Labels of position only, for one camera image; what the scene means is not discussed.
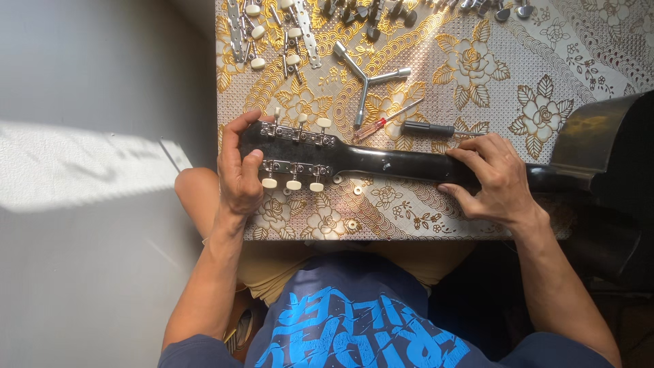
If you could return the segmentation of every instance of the floral tablecloth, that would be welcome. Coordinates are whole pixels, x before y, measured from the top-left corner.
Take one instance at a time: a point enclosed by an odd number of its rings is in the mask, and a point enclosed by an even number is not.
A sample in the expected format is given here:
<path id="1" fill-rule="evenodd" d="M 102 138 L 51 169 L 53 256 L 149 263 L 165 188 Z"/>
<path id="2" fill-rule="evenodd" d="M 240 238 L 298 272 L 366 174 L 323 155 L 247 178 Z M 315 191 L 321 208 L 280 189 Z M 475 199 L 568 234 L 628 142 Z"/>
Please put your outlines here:
<path id="1" fill-rule="evenodd" d="M 370 0 L 360 1 L 367 5 Z M 344 26 L 336 14 L 320 16 L 317 0 L 305 0 L 322 67 L 311 69 L 302 55 L 300 73 L 307 81 L 284 79 L 278 53 L 283 31 L 264 0 L 255 20 L 266 28 L 256 42 L 268 63 L 262 71 L 235 64 L 230 47 L 227 8 L 216 0 L 216 87 L 218 142 L 229 120 L 255 107 L 270 115 L 281 107 L 284 125 L 297 126 L 299 113 L 309 115 L 308 128 L 319 131 L 316 119 L 332 119 L 329 133 L 352 143 L 352 121 L 361 83 L 332 55 L 336 40 L 349 50 L 367 75 L 410 66 L 405 81 L 374 85 L 366 101 L 370 123 L 418 98 L 425 100 L 384 130 L 367 139 L 370 147 L 442 153 L 462 137 L 434 139 L 403 136 L 404 119 L 454 125 L 457 130 L 498 132 L 509 138 L 527 162 L 548 163 L 557 132 L 580 105 L 650 90 L 654 86 L 654 0 L 532 0 L 529 19 L 499 23 L 488 11 L 485 18 L 435 12 L 427 4 L 409 2 L 418 11 L 413 28 L 402 19 L 384 16 L 381 37 L 366 40 L 366 26 Z M 393 1 L 387 1 L 391 7 Z M 519 5 L 506 3 L 507 8 Z M 268 191 L 264 204 L 250 220 L 246 239 L 493 239 L 510 233 L 488 221 L 465 218 L 456 201 L 431 183 L 372 175 L 346 175 L 329 181 L 324 192 L 305 184 L 285 195 L 280 187 Z M 361 188 L 361 194 L 355 194 Z M 569 235 L 574 214 L 547 200 L 559 238 Z"/>

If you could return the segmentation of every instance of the guitar headstock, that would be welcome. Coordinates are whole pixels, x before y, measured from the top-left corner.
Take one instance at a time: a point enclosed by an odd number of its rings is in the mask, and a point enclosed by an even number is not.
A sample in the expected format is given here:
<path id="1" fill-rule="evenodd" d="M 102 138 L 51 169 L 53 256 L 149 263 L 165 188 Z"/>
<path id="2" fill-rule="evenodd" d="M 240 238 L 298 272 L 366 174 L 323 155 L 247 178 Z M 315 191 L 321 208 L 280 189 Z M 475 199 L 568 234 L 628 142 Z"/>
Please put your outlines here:
<path id="1" fill-rule="evenodd" d="M 325 134 L 325 129 L 332 122 L 326 118 L 318 118 L 316 125 L 321 133 L 303 130 L 306 115 L 301 114 L 299 128 L 282 126 L 274 122 L 257 121 L 241 134 L 239 151 L 241 158 L 247 156 L 253 149 L 264 153 L 264 161 L 259 168 L 265 171 L 262 184 L 266 188 L 277 187 L 276 173 L 290 174 L 292 179 L 286 182 L 286 188 L 298 190 L 301 183 L 298 176 L 308 175 L 313 178 L 309 188 L 321 192 L 324 185 L 320 182 L 325 177 L 332 177 L 342 171 L 344 160 L 347 160 L 347 145 L 338 137 Z"/>

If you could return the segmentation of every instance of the hand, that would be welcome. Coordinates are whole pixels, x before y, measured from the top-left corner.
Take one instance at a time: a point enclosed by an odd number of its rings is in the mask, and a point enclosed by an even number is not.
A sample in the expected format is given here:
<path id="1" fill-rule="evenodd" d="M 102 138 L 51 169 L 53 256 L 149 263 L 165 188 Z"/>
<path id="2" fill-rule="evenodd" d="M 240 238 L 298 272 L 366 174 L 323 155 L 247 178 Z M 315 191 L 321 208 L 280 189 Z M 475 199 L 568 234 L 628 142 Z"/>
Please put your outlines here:
<path id="1" fill-rule="evenodd" d="M 466 216 L 494 221 L 512 232 L 538 221 L 546 220 L 549 226 L 547 212 L 529 191 L 525 162 L 508 139 L 489 133 L 463 141 L 446 154 L 465 163 L 481 183 L 475 196 L 456 184 L 438 185 L 438 190 L 458 200 Z"/>
<path id="2" fill-rule="evenodd" d="M 256 109 L 227 124 L 222 133 L 222 148 L 218 155 L 218 178 L 222 192 L 218 210 L 238 216 L 243 223 L 261 206 L 264 199 L 264 187 L 258 178 L 264 153 L 255 149 L 241 163 L 239 136 L 260 116 L 261 110 Z"/>

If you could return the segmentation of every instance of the blue graphic print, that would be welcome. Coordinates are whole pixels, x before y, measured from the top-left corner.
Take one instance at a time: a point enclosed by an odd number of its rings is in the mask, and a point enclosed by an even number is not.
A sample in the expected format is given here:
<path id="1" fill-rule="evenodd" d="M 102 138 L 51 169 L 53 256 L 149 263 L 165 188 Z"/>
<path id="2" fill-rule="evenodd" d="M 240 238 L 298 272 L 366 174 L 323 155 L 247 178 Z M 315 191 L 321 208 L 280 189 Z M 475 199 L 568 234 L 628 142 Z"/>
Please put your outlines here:
<path id="1" fill-rule="evenodd" d="M 470 351 L 458 337 L 384 294 L 355 303 L 338 289 L 325 287 L 301 300 L 290 293 L 288 306 L 255 367 L 322 368 L 329 360 L 346 368 L 376 368 L 378 363 L 455 368 Z"/>

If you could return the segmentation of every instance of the guitar neck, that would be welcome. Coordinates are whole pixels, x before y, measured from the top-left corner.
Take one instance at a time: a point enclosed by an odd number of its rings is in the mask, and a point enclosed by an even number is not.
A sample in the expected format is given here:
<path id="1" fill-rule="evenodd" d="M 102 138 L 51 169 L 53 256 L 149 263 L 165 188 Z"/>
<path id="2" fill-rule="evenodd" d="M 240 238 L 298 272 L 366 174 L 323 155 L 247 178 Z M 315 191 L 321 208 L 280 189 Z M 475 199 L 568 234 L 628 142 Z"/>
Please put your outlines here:
<path id="1" fill-rule="evenodd" d="M 339 171 L 366 172 L 408 179 L 481 187 L 475 174 L 461 161 L 447 155 L 347 146 Z M 527 180 L 534 193 L 588 192 L 587 175 L 562 173 L 552 166 L 527 164 Z"/>

